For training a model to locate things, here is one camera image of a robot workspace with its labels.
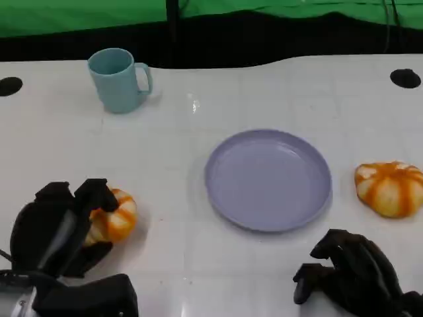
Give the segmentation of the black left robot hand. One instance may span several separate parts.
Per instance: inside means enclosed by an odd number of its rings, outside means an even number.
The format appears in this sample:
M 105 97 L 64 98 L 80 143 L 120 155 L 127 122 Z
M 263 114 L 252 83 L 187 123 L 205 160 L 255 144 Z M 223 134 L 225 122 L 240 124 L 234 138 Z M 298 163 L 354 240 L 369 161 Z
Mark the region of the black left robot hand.
M 85 244 L 90 214 L 95 209 L 111 213 L 117 206 L 105 178 L 89 178 L 75 192 L 68 182 L 50 182 L 17 215 L 10 239 L 12 268 L 84 277 L 113 248 L 111 242 Z

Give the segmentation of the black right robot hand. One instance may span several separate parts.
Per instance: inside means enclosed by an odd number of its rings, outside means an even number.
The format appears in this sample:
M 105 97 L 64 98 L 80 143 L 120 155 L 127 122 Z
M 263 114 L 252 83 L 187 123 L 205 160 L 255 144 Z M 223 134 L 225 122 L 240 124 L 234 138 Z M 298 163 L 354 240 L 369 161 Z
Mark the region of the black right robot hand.
M 315 259 L 330 259 L 331 267 L 302 264 L 293 277 L 295 304 L 314 292 L 355 316 L 402 316 L 403 295 L 396 271 L 376 244 L 360 234 L 330 229 L 312 249 Z

